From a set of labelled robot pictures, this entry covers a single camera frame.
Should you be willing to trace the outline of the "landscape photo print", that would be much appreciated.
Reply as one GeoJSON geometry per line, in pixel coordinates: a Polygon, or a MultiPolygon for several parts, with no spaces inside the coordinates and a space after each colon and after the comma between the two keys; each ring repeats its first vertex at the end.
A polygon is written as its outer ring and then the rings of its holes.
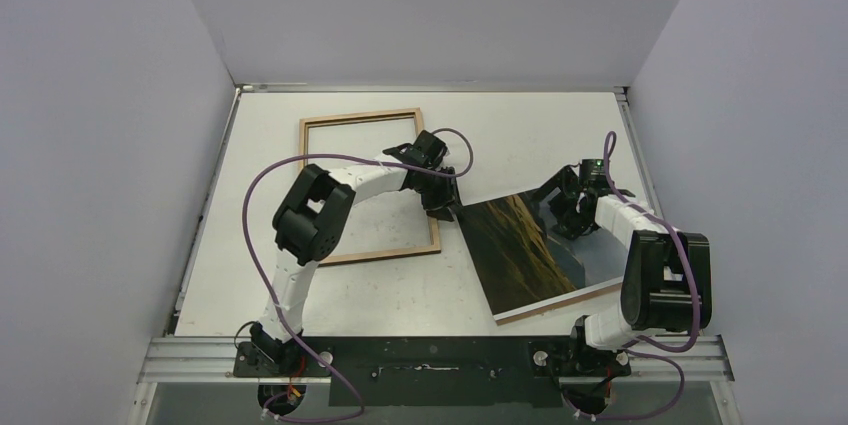
{"type": "Polygon", "coordinates": [[[537,202],[534,191],[467,205],[459,216],[492,315],[623,278],[626,252],[612,235],[566,240],[553,231],[555,194],[537,202]]]}

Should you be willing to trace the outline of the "wooden picture frame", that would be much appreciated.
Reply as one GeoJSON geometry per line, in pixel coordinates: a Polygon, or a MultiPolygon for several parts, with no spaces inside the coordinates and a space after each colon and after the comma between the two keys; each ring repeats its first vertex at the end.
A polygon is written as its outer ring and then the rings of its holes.
{"type": "MultiPolygon", "coordinates": [[[[423,129],[418,108],[306,118],[300,122],[299,152],[372,159],[386,148],[413,142],[423,129]]],[[[321,264],[329,267],[440,251],[438,222],[426,215],[417,193],[405,190],[354,205],[339,245],[321,264]]]]}

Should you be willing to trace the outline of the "brown frame backing board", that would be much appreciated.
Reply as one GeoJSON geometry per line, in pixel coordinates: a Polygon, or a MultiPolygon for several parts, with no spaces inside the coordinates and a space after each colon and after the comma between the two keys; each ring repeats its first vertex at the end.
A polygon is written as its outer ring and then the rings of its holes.
{"type": "Polygon", "coordinates": [[[493,315],[493,319],[497,325],[504,325],[518,320],[523,320],[532,316],[540,315],[552,310],[561,309],[567,306],[578,304],[599,296],[610,293],[618,293],[623,282],[622,277],[607,280],[597,285],[581,288],[577,291],[559,295],[553,298],[544,299],[521,306],[506,312],[493,315]]]}

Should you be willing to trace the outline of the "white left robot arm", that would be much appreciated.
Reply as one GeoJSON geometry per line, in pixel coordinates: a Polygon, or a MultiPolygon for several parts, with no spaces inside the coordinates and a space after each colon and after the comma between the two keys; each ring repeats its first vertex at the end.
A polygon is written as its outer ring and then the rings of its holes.
{"type": "Polygon", "coordinates": [[[342,156],[342,168],[318,165],[320,155],[303,156],[297,175],[272,217],[277,247],[274,274],[260,275],[269,291],[262,317],[251,326],[251,343],[270,373],[290,373],[303,353],[303,311],[318,265],[338,246],[352,208],[386,193],[417,193],[428,217],[452,221],[459,214],[460,172],[443,164],[448,146],[422,131],[411,143],[374,158],[342,156]]]}

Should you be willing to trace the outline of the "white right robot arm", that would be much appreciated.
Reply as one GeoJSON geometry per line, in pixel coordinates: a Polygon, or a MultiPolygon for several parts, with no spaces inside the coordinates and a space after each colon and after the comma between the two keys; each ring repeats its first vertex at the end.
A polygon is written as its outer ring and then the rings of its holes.
{"type": "Polygon", "coordinates": [[[565,347],[572,370],[591,373],[604,362],[605,350],[652,343],[664,332],[689,336],[668,351],[693,347],[713,311],[710,243],[704,235],[677,229],[632,192],[617,188],[602,159],[563,167],[532,197],[551,212],[564,238],[604,231],[627,252],[618,304],[575,324],[580,337],[565,347]]]}

